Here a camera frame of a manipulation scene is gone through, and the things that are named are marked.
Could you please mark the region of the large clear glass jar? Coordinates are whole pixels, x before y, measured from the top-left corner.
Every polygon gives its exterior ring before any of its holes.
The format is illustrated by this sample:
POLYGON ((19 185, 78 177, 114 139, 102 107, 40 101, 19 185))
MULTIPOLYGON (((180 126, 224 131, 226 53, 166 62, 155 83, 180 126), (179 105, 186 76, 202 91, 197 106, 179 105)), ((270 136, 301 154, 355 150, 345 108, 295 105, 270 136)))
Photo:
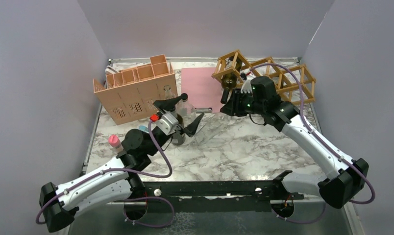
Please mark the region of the large clear glass jar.
POLYGON ((177 113, 183 119, 192 120, 196 117, 196 109, 188 100, 181 100, 177 106, 177 113))

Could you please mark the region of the dark bottle silver neck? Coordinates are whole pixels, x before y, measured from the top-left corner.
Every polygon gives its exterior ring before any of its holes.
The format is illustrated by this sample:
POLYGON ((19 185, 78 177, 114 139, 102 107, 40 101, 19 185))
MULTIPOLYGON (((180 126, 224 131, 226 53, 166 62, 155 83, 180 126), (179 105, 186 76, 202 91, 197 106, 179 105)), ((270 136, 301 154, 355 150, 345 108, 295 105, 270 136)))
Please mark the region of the dark bottle silver neck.
MULTIPOLYGON (((178 124, 180 126, 184 126, 184 120, 183 120, 183 117, 181 115, 177 114, 176 111, 171 112, 171 114, 174 117, 176 117, 176 119, 178 120, 178 124)), ((172 136, 172 143, 173 143, 173 145, 176 145, 176 146, 182 145, 185 142, 185 139, 186 139, 185 134, 183 132, 181 132, 180 126, 176 126, 175 132, 174 132, 174 134, 172 136)))

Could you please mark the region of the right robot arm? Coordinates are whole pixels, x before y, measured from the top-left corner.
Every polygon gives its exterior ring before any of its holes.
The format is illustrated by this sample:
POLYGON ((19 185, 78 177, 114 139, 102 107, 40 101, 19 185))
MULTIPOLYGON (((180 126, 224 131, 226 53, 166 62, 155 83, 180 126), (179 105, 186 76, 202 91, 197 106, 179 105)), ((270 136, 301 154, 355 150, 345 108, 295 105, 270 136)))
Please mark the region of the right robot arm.
POLYGON ((272 193, 284 199, 291 193, 321 197, 328 205, 340 209, 364 187, 369 164, 353 159, 330 143, 291 102, 283 101, 273 81, 266 76, 245 82, 246 91, 235 88, 229 99, 222 98, 220 112, 231 117, 260 115, 265 125, 295 141, 324 172, 322 176, 287 171, 272 185, 272 193))

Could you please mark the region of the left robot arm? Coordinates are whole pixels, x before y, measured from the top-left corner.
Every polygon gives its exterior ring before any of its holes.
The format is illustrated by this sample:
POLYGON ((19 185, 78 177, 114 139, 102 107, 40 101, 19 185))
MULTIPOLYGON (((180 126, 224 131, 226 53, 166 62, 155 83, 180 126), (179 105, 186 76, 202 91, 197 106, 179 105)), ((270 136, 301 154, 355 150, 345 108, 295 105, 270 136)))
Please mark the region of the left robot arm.
POLYGON ((54 233, 72 224, 77 213, 90 207, 122 199, 147 200, 140 175, 169 178, 173 169, 162 146, 175 134, 194 136, 204 116, 199 114, 184 126, 176 105, 187 99, 187 94, 182 93, 175 98, 154 101, 157 113, 149 118, 146 132, 131 129, 123 141, 115 135, 109 137, 109 144, 117 151, 111 160, 67 183, 43 185, 36 224, 45 224, 48 231, 54 233))

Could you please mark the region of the dark bottle black cap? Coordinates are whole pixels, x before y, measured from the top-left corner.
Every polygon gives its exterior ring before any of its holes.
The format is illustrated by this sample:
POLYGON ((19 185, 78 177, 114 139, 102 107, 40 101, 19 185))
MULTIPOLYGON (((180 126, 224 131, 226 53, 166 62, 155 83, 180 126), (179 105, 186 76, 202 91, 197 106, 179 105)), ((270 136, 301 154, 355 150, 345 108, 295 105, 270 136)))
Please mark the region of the dark bottle black cap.
POLYGON ((229 93, 237 85, 237 76, 233 73, 226 74, 222 77, 221 86, 223 88, 223 93, 221 97, 221 104, 226 104, 228 101, 229 93))

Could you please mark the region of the clear glass bottle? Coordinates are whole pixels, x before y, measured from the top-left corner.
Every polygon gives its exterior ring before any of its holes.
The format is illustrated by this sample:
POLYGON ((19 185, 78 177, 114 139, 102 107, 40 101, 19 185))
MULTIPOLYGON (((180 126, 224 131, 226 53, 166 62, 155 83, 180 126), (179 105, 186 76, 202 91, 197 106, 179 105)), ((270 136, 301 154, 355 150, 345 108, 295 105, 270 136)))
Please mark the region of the clear glass bottle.
POLYGON ((163 91, 165 100, 176 98, 178 96, 176 86, 165 85, 163 87, 163 91))

